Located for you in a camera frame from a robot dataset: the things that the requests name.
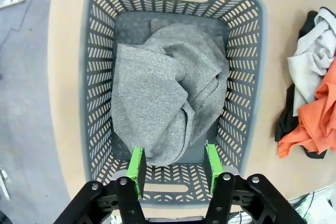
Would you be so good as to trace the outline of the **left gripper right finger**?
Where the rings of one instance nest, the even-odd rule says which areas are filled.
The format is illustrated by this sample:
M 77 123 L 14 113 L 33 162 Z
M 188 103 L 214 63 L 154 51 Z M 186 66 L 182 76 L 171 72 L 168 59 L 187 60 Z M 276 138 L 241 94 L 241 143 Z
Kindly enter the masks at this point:
M 247 179 L 224 171 L 216 147 L 204 146 L 204 169 L 212 199 L 205 223 L 228 223 L 232 205 L 240 206 L 254 223 L 302 223 L 302 218 L 262 174 Z

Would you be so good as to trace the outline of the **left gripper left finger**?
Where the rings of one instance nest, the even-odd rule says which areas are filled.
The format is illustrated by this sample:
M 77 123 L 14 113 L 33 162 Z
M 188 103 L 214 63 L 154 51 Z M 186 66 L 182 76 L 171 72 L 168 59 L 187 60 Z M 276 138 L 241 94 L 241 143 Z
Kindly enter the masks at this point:
M 56 219 L 56 223 L 103 223 L 119 210 L 122 223 L 146 223 L 139 203 L 146 175 L 144 149 L 134 149 L 127 175 L 107 185 L 92 180 L 79 190 Z

